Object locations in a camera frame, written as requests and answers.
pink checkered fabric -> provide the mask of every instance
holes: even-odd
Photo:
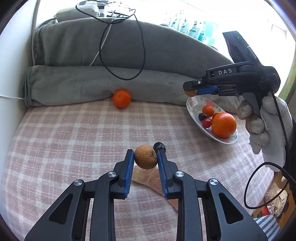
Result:
[[[97,179],[122,161],[127,149],[165,144],[167,157],[196,179],[217,178],[243,205],[243,192],[262,163],[236,117],[238,141],[218,143],[201,133],[186,107],[132,102],[123,110],[110,99],[30,108],[11,142],[2,180],[8,225],[23,240],[30,228],[77,178]],[[273,178],[262,168],[248,192],[258,204]],[[117,240],[175,240],[177,214],[150,188],[132,182],[126,200],[115,201]]]

black cable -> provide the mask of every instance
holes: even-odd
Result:
[[[120,19],[115,19],[115,20],[113,20],[113,21],[111,21],[111,22],[106,22],[106,21],[103,21],[103,20],[101,20],[101,19],[99,19],[99,18],[96,18],[96,17],[94,17],[94,16],[92,16],[92,15],[86,13],[86,12],[83,12],[83,11],[79,10],[78,7],[77,7],[79,4],[80,4],[80,3],[78,3],[78,4],[75,6],[75,8],[76,8],[77,11],[79,11],[79,12],[81,12],[81,13],[84,13],[84,14],[86,14],[86,15],[88,15],[88,16],[90,16],[90,17],[92,17],[92,18],[94,18],[94,19],[96,19],[96,20],[98,20],[98,21],[100,21],[100,22],[102,22],[102,23],[106,23],[106,24],[107,24],[107,27],[105,28],[105,30],[104,30],[104,32],[103,32],[103,34],[102,34],[101,40],[100,40],[99,50],[100,50],[101,47],[102,47],[102,42],[103,42],[104,34],[105,34],[106,30],[108,29],[108,27],[109,27],[110,24],[122,23],[123,21],[125,21],[125,20],[131,18],[132,16],[135,16],[136,22],[137,22],[137,24],[138,24],[138,26],[139,26],[139,29],[140,29],[140,32],[141,32],[141,40],[142,40],[143,53],[144,53],[142,67],[141,67],[141,69],[139,70],[139,72],[138,72],[135,76],[133,76],[133,77],[131,77],[131,78],[122,78],[122,77],[119,77],[118,75],[114,74],[114,73],[113,73],[113,72],[107,67],[107,65],[106,65],[105,62],[103,61],[101,51],[99,51],[99,56],[100,56],[100,60],[101,60],[101,62],[102,62],[102,64],[103,64],[103,66],[105,67],[105,69],[108,70],[108,72],[109,72],[110,74],[112,74],[113,76],[115,76],[116,78],[118,78],[118,79],[120,79],[120,80],[133,80],[133,79],[137,78],[137,77],[139,76],[139,74],[143,71],[144,66],[145,66],[145,62],[146,62],[146,49],[145,49],[145,44],[144,44],[144,37],[143,37],[142,27],[141,27],[141,25],[140,25],[140,23],[139,23],[139,21],[138,21],[136,15],[135,15],[136,10],[135,10],[135,9],[131,9],[131,8],[129,8],[129,11],[133,11],[133,14],[132,14],[132,15],[127,16],[127,17],[124,17],[124,18],[120,18]]]
[[[282,130],[283,130],[284,139],[285,139],[285,143],[286,143],[286,144],[284,145],[284,147],[285,147],[285,151],[286,151],[287,161],[289,162],[289,159],[290,159],[290,158],[289,158],[288,138],[287,138],[286,130],[285,130],[284,123],[283,123],[283,119],[282,119],[282,117],[281,117],[281,113],[280,113],[280,111],[279,111],[279,106],[278,106],[278,103],[277,103],[277,101],[276,101],[276,98],[275,98],[275,96],[274,96],[274,92],[273,92],[273,91],[271,91],[271,95],[272,95],[272,98],[273,98],[273,100],[274,100],[274,104],[275,104],[275,106],[276,106],[276,110],[277,110],[277,113],[278,113],[278,116],[279,116],[279,120],[280,120],[280,123],[281,123],[281,128],[282,128]],[[263,167],[264,165],[271,165],[271,166],[274,166],[274,167],[280,169],[280,170],[285,174],[285,178],[287,179],[287,182],[286,182],[285,186],[283,187],[283,189],[280,190],[280,192],[279,192],[277,195],[275,195],[271,200],[269,200],[267,203],[264,203],[264,204],[262,204],[262,205],[260,205],[260,206],[257,206],[257,207],[250,207],[250,206],[247,205],[247,201],[246,201],[247,190],[248,190],[249,184],[250,184],[250,182],[251,182],[253,176],[255,175],[255,173],[256,173],[261,167]],[[258,167],[256,168],[256,170],[252,173],[252,175],[250,176],[250,178],[249,178],[249,180],[248,180],[248,182],[247,182],[246,188],[245,188],[245,190],[244,190],[244,205],[245,205],[246,208],[248,208],[248,209],[258,209],[258,208],[261,208],[261,207],[266,206],[267,204],[269,204],[269,203],[271,203],[273,200],[275,200],[275,199],[276,199],[276,198],[277,198],[277,197],[278,197],[278,196],[284,191],[284,189],[287,187],[287,185],[288,185],[289,182],[293,182],[293,183],[296,185],[296,181],[291,177],[291,175],[290,175],[290,174],[289,174],[284,168],[282,168],[281,166],[279,166],[279,165],[277,165],[277,164],[275,164],[275,163],[273,163],[273,162],[264,162],[264,163],[262,163],[262,164],[261,164],[260,166],[258,166]]]

red cherry tomato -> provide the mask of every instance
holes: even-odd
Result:
[[[202,121],[202,127],[203,128],[209,128],[212,124],[212,121],[208,118],[205,118],[203,121]]]

blueberry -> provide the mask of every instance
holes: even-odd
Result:
[[[204,114],[204,113],[200,113],[200,114],[198,115],[198,119],[199,119],[200,121],[203,121],[205,118],[207,118],[207,115]]]
[[[153,149],[155,151],[155,153],[157,154],[157,152],[160,150],[160,149],[163,149],[165,150],[165,145],[161,142],[156,142],[154,145],[153,145]]]

triangular cutout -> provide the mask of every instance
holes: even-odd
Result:
[[[240,211],[237,210],[233,203],[223,193],[219,193],[219,197],[226,218],[226,222],[228,224],[236,223],[244,219]]]
[[[49,220],[59,224],[65,224],[73,194],[69,194],[65,199],[56,207],[56,209],[49,216]]]

